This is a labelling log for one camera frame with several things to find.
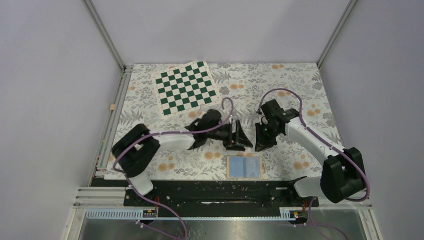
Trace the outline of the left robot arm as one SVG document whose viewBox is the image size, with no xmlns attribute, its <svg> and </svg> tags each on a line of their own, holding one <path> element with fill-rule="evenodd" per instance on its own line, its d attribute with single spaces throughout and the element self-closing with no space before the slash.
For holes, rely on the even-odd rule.
<svg viewBox="0 0 424 240">
<path fill-rule="evenodd" d="M 146 168 L 158 152 L 193 150 L 207 140 L 218 140 L 226 150 L 244 151 L 253 147 L 244 133 L 241 122 L 208 109 L 183 130 L 152 133 L 144 124 L 133 127 L 111 150 L 115 166 L 120 166 L 129 185 L 136 192 L 136 199 L 144 206 L 155 200 L 154 186 Z"/>
</svg>

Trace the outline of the clear plastic card box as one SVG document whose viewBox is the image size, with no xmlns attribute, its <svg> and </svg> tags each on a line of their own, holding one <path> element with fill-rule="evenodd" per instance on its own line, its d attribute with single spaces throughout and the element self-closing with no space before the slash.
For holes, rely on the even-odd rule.
<svg viewBox="0 0 424 240">
<path fill-rule="evenodd" d="M 232 109 L 230 103 L 225 102 L 223 107 L 221 104 L 207 106 L 202 104 L 197 112 L 197 118 L 200 119 L 200 124 L 207 128 L 214 127 L 221 123 L 231 124 L 237 119 L 237 111 Z"/>
</svg>

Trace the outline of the beige card holder wallet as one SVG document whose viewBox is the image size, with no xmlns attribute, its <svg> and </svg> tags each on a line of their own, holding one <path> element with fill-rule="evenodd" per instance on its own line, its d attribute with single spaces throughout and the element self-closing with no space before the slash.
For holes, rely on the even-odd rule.
<svg viewBox="0 0 424 240">
<path fill-rule="evenodd" d="M 262 159 L 256 156 L 230 155 L 226 161 L 228 179 L 262 180 Z"/>
</svg>

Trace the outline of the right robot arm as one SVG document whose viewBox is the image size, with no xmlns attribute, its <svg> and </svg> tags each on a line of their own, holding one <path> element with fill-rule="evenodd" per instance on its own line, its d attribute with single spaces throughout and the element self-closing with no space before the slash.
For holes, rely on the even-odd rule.
<svg viewBox="0 0 424 240">
<path fill-rule="evenodd" d="M 293 182 L 286 193 L 291 205 L 299 206 L 307 197 L 339 203 L 366 189 L 363 159 L 357 148 L 331 143 L 308 127 L 296 109 L 285 110 L 275 99 L 262 104 L 257 113 L 263 114 L 266 122 L 255 124 L 256 152 L 273 148 L 277 136 L 284 135 L 305 148 L 322 166 L 319 177 L 301 177 Z"/>
</svg>

